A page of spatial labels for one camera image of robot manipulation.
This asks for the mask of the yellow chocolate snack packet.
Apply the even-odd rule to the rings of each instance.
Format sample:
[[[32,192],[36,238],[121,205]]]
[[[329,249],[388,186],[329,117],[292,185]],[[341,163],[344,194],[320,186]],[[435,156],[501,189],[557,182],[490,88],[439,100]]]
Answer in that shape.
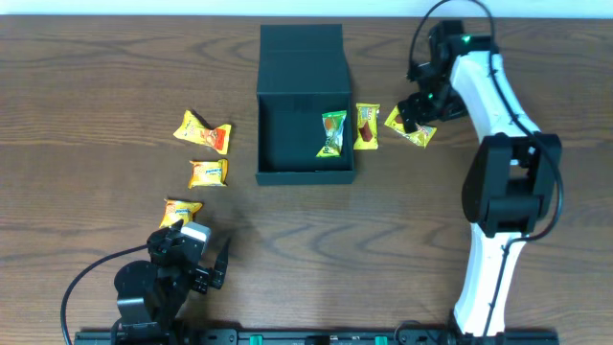
[[[416,125],[417,130],[414,132],[407,133],[404,130],[404,126],[402,124],[402,118],[400,116],[398,108],[395,106],[388,118],[386,119],[384,125],[386,127],[391,128],[396,133],[404,137],[405,139],[412,142],[414,145],[422,148],[426,148],[435,133],[437,132],[437,128],[433,126],[421,126]]]

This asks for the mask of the yellow chocolate wafer packet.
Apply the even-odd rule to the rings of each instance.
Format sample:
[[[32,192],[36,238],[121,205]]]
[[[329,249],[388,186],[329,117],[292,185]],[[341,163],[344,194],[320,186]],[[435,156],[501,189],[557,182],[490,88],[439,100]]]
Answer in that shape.
[[[377,150],[377,116],[379,104],[357,103],[357,137],[353,144],[355,150]]]

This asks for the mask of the green yellow snack packet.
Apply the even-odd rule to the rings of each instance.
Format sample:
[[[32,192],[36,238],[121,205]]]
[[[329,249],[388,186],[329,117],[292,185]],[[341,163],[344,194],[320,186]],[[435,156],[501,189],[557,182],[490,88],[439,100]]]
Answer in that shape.
[[[322,115],[326,140],[316,154],[317,158],[335,158],[341,155],[346,116],[346,110],[328,112]]]

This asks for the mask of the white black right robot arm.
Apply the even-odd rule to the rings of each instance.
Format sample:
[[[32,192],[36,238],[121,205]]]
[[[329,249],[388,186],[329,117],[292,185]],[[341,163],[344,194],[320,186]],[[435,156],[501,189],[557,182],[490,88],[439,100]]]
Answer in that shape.
[[[557,344],[553,331],[509,331],[505,305],[522,248],[561,201],[561,141],[523,111],[506,78],[493,34],[465,32],[444,20],[428,34],[429,61],[409,62],[418,92],[397,104],[392,121],[408,134],[433,121],[469,117],[479,148],[462,188],[471,245],[462,292],[440,344]]]

